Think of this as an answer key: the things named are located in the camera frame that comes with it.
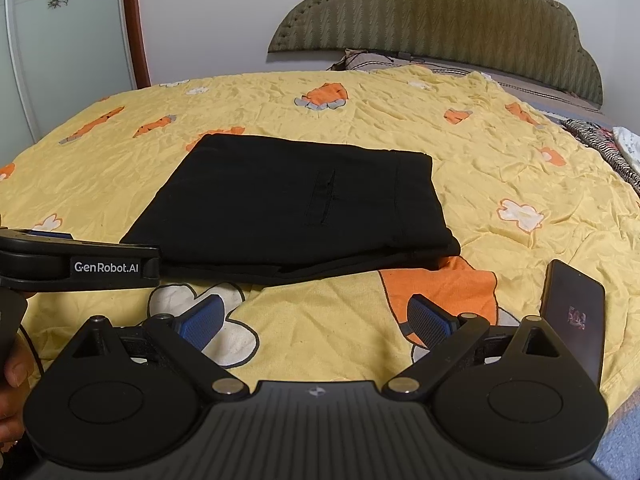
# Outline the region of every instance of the human hand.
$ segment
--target human hand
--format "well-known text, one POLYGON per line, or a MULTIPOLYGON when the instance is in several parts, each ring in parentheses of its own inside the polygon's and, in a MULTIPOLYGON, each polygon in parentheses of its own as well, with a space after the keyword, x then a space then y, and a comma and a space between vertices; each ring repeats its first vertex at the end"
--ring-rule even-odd
POLYGON ((30 392, 27 378, 33 373, 35 361, 27 343, 16 335, 14 346, 4 364, 5 381, 0 381, 0 447, 7 452, 22 437, 22 409, 30 392))

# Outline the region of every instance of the sliding wardrobe door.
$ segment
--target sliding wardrobe door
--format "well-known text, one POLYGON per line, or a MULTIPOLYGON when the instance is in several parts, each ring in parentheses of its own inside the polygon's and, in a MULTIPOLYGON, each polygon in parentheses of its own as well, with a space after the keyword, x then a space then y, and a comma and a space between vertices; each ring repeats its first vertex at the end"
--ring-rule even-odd
POLYGON ((2 168, 33 144, 14 77, 4 17, 4 0, 0 0, 0 180, 9 171, 2 168))
POLYGON ((8 2, 36 138, 101 98, 133 88, 120 0, 8 2))

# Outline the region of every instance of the wrinkled yellow fabric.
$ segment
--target wrinkled yellow fabric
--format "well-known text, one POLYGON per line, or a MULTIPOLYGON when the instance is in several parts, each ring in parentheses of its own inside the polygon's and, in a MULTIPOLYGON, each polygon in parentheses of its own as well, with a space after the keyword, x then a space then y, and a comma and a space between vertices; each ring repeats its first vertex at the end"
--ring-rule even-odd
MULTIPOLYGON (((462 256, 496 273, 501 307, 518 318, 536 313, 553 258, 604 284, 602 392, 612 413, 640 385, 638 197, 597 152, 528 105, 520 103, 540 126, 511 114, 505 106, 514 101, 478 73, 453 78, 418 66, 220 76, 125 92, 93 104, 19 155, 15 171, 0 181, 0 214, 11 228, 31 228, 55 214, 54 226, 62 222, 57 231, 117 242, 187 155, 186 145, 207 130, 233 126, 245 134, 425 152, 462 256), (345 105, 316 111, 294 104, 325 83, 344 86, 345 105), (444 117, 449 109, 471 115, 451 124, 444 117), (164 125, 134 138, 154 123, 164 125)), ((202 199, 215 200, 206 193, 202 199)), ((234 214, 219 206, 219 214, 234 214)), ((260 378, 381 383, 411 362, 411 345, 376 272, 245 291, 232 318, 251 326, 260 346, 234 373, 251 386, 260 378)), ((30 300, 25 326, 49 361, 93 314, 114 325, 142 320, 149 293, 40 294, 30 300)))

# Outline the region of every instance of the black folded pants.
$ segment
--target black folded pants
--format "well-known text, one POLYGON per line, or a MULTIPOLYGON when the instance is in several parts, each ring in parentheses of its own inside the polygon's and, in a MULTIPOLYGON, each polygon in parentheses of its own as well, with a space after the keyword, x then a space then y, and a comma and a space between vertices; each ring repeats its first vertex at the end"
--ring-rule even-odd
POLYGON ((203 137, 122 239, 169 278, 279 285, 460 254, 423 153, 203 137))

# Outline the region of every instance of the wooden door frame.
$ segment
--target wooden door frame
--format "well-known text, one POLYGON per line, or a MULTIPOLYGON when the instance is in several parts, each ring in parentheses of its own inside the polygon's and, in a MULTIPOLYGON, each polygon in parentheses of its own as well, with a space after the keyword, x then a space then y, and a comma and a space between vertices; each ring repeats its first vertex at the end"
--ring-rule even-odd
POLYGON ((145 42, 142 37, 142 24, 140 23, 140 6, 138 0, 122 0, 124 3, 124 17, 127 25, 129 51, 133 74, 138 88, 151 86, 149 70, 146 65, 145 42))

